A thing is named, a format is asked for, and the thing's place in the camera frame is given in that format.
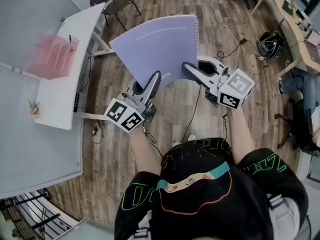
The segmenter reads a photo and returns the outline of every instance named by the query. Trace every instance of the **wooden floor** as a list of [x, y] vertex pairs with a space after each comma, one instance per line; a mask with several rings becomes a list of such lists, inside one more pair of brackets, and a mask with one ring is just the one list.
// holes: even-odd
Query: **wooden floor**
[[[225, 55], [236, 47], [232, 35], [220, 23], [220, 17], [211, 8], [212, 0], [134, 0], [142, 16], [133, 5], [119, 14], [127, 29], [143, 22], [169, 15], [193, 14], [199, 20], [199, 54], [215, 56], [217, 51]], [[266, 3], [262, 3], [254, 17], [250, 16], [242, 0], [220, 0], [213, 2], [220, 11], [223, 22], [239, 41], [243, 38], [256, 42], [265, 31], [276, 28], [277, 22]], [[124, 31], [111, 16], [103, 33], [107, 42]], [[237, 53], [223, 60], [225, 65], [235, 66]], [[285, 66], [285, 59], [291, 55], [284, 49], [281, 58], [258, 60], [258, 52], [250, 42], [240, 46], [238, 67], [256, 82], [254, 91], [244, 105], [247, 122], [257, 148], [268, 147], [277, 151], [277, 143], [287, 133], [287, 125], [274, 119], [274, 114], [287, 114], [288, 97], [280, 96], [278, 87], [270, 78]], [[270, 64], [265, 74], [263, 66]], [[96, 58], [90, 80], [86, 111], [103, 114], [113, 97], [124, 90], [131, 74], [116, 55]], [[157, 146], [164, 154], [174, 142], [179, 142], [192, 117], [199, 86], [187, 80], [180, 80], [159, 90], [154, 103], [157, 113], [149, 132], [155, 137]], [[225, 137], [222, 116], [223, 106], [215, 108], [204, 95], [198, 101], [193, 122], [187, 132], [198, 138]], [[101, 144], [91, 143], [94, 124], [84, 122], [83, 175], [49, 188], [53, 202], [78, 219], [89, 217], [95, 221], [113, 226], [121, 197], [136, 173], [135, 159], [126, 133], [112, 123], [106, 123]], [[299, 154], [286, 144], [277, 153], [293, 169], [297, 169]]]

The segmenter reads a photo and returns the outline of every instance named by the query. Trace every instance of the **cable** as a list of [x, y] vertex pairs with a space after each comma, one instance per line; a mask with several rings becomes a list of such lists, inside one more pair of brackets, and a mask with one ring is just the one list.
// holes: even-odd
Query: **cable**
[[265, 75], [266, 74], [266, 69], [269, 68], [269, 65], [272, 64], [272, 63], [276, 63], [276, 61], [272, 61], [269, 64], [263, 66], [263, 69], [264, 69], [263, 73], [258, 73], [258, 74], [252, 73], [252, 79], [254, 79], [254, 76]]
[[92, 71], [92, 61], [91, 61], [91, 58], [94, 56], [93, 53], [90, 53], [88, 49], [86, 49], [88, 54], [89, 54], [89, 57], [88, 59], [90, 59], [90, 71], [89, 71], [89, 77], [88, 77], [88, 81], [86, 82], [85, 86], [80, 90], [78, 91], [78, 93], [80, 93], [84, 88], [86, 88], [86, 86], [89, 84], [89, 81], [90, 81], [90, 76], [91, 76], [91, 71]]
[[248, 40], [248, 39], [247, 39], [247, 41], [249, 41], [249, 42], [253, 45], [253, 48], [254, 48], [259, 54], [261, 54], [261, 52], [256, 48], [256, 45], [255, 45], [251, 40]]
[[228, 115], [228, 113], [226, 113], [226, 114], [222, 117], [222, 119], [223, 119], [223, 126], [224, 126], [224, 128], [225, 128], [225, 138], [224, 138], [224, 140], [226, 140], [227, 137], [228, 137], [227, 119], [226, 119], [226, 116], [227, 116], [227, 115]]
[[155, 140], [155, 137], [153, 137], [153, 135], [150, 132], [146, 132], [145, 122], [146, 121], [143, 121], [143, 131], [144, 131], [145, 136], [147, 136], [147, 138], [151, 141], [151, 145], [156, 148], [156, 150], [158, 151], [160, 156], [163, 157], [163, 155], [160, 152], [160, 149], [156, 146], [157, 141]]
[[[96, 134], [97, 134], [97, 132], [98, 132], [98, 128], [100, 128], [100, 130], [101, 130], [101, 139], [100, 139], [100, 141], [99, 142], [94, 142], [93, 140], [92, 140], [92, 137], [93, 136], [96, 136]], [[103, 140], [103, 138], [104, 138], [104, 129], [106, 129], [106, 124], [105, 123], [101, 123], [101, 121], [100, 120], [96, 120], [95, 121], [95, 127], [93, 128], [93, 130], [92, 130], [92, 133], [91, 133], [91, 139], [90, 139], [90, 141], [91, 141], [91, 143], [93, 143], [93, 144], [100, 144], [101, 142], [102, 142], [102, 140]]]
[[303, 41], [301, 41], [301, 40], [299, 40], [298, 42], [296, 42], [294, 45], [292, 45], [291, 47], [289, 47], [290, 49], [292, 48], [292, 47], [295, 47], [298, 43], [300, 43], [300, 42], [305, 42], [305, 40], [303, 40]]
[[240, 46], [240, 45], [239, 45], [237, 39], [235, 38], [234, 34], [232, 33], [232, 31], [224, 24], [224, 22], [223, 22], [223, 20], [222, 20], [222, 15], [221, 15], [221, 13], [213, 7], [213, 3], [214, 3], [214, 2], [217, 2], [217, 1], [219, 1], [219, 0], [212, 0], [212, 2], [211, 2], [211, 8], [215, 11], [216, 14], [218, 14], [218, 15], [220, 16], [222, 26], [224, 26], [224, 27], [231, 33], [233, 39], [235, 40], [235, 42], [236, 42], [236, 44], [237, 44], [236, 49], [233, 50], [233, 51], [228, 55], [228, 56], [230, 56], [232, 53], [234, 53], [234, 52], [238, 49], [238, 52], [237, 52], [237, 54], [236, 54], [236, 59], [235, 59], [235, 66], [234, 66], [234, 68], [236, 69], [236, 68], [237, 68], [237, 65], [238, 65], [238, 56], [239, 56], [239, 52], [240, 52], [239, 46]]
[[225, 53], [222, 51], [222, 50], [218, 50], [217, 53], [216, 53], [216, 56], [220, 59], [220, 61], [222, 62], [222, 60], [226, 57], [229, 57], [231, 54], [233, 54], [239, 47], [240, 45], [238, 44], [237, 47], [232, 51], [230, 52], [228, 55], [225, 56]]
[[200, 92], [201, 92], [201, 87], [202, 87], [202, 85], [200, 85], [198, 97], [196, 98], [196, 103], [195, 103], [195, 108], [194, 108], [194, 111], [193, 111], [193, 115], [192, 115], [192, 118], [191, 118], [188, 126], [187, 126], [186, 129], [185, 129], [185, 132], [184, 132], [184, 135], [183, 135], [183, 137], [182, 137], [181, 143], [183, 143], [184, 138], [185, 138], [186, 133], [187, 133], [187, 130], [188, 130], [189, 126], [191, 125], [192, 120], [194, 119], [194, 116], [195, 116], [195, 113], [196, 113], [196, 110], [197, 110], [197, 105], [198, 105], [198, 101], [199, 101]]

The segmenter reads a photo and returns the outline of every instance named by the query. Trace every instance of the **table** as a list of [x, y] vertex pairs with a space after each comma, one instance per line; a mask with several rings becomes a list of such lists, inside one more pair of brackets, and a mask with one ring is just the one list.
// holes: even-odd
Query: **table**
[[[256, 12], [256, 10], [258, 9], [258, 7], [262, 3], [262, 1], [263, 0], [258, 1], [256, 6], [254, 7], [253, 11], [251, 12], [251, 15], [253, 15]], [[283, 74], [288, 72], [289, 70], [296, 67], [300, 62], [303, 62], [307, 67], [310, 67], [310, 68], [320, 72], [320, 64], [311, 59], [309, 51], [307, 49], [307, 46], [304, 42], [305, 37], [303, 35], [303, 32], [299, 28], [299, 26], [297, 25], [297, 23], [299, 22], [298, 17], [296, 16], [295, 13], [293, 14], [293, 16], [291, 16], [282, 9], [284, 1], [285, 0], [273, 0], [273, 2], [275, 3], [275, 5], [279, 9], [279, 11], [281, 12], [282, 17], [283, 17], [279, 24], [281, 25], [284, 21], [286, 21], [287, 24], [289, 25], [290, 29], [292, 30], [292, 32], [296, 38], [296, 41], [298, 42], [296, 44], [296, 46], [298, 47], [299, 55], [290, 65], [288, 65], [285, 69], [283, 69], [281, 72], [279, 72], [274, 77], [272, 77], [271, 80], [276, 80], [277, 78], [279, 78], [280, 76], [282, 76]]]
[[39, 116], [34, 120], [38, 124], [70, 130], [74, 116], [74, 103], [84, 58], [91, 38], [103, 51], [93, 56], [111, 54], [114, 51], [94, 31], [97, 21], [106, 4], [101, 3], [80, 11], [63, 22], [57, 35], [69, 39], [69, 35], [78, 39], [69, 76], [40, 80], [37, 93]]

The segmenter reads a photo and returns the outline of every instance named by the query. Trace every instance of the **person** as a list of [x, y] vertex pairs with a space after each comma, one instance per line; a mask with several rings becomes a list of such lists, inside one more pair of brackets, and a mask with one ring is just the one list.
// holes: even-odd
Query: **person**
[[142, 126], [129, 133], [137, 174], [115, 218], [116, 240], [293, 239], [308, 196], [272, 150], [255, 148], [243, 110], [225, 139], [187, 141], [156, 158]]
[[290, 70], [291, 77], [282, 79], [278, 78], [279, 93], [289, 94], [301, 92], [303, 95], [303, 111], [307, 120], [308, 111], [311, 114], [312, 121], [312, 141], [320, 147], [320, 107], [319, 97], [320, 90], [317, 91], [318, 85], [315, 78], [307, 71], [294, 67]]

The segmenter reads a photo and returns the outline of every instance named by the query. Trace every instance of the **shoe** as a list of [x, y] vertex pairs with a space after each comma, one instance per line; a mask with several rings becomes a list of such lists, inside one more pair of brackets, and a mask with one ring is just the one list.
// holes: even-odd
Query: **shoe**
[[[288, 59], [285, 60], [285, 67], [288, 67], [292, 62]], [[292, 69], [289, 70], [289, 74], [290, 74], [290, 77], [293, 78], [292, 76]]]
[[173, 145], [172, 145], [172, 147], [174, 148], [175, 146], [178, 146], [178, 145], [180, 145], [181, 144], [181, 142], [175, 142]]
[[188, 142], [195, 141], [195, 140], [196, 140], [196, 136], [194, 136], [194, 135], [190, 135], [188, 138]]
[[278, 78], [278, 86], [279, 86], [279, 94], [282, 95], [284, 92], [282, 91], [282, 79], [281, 77]]

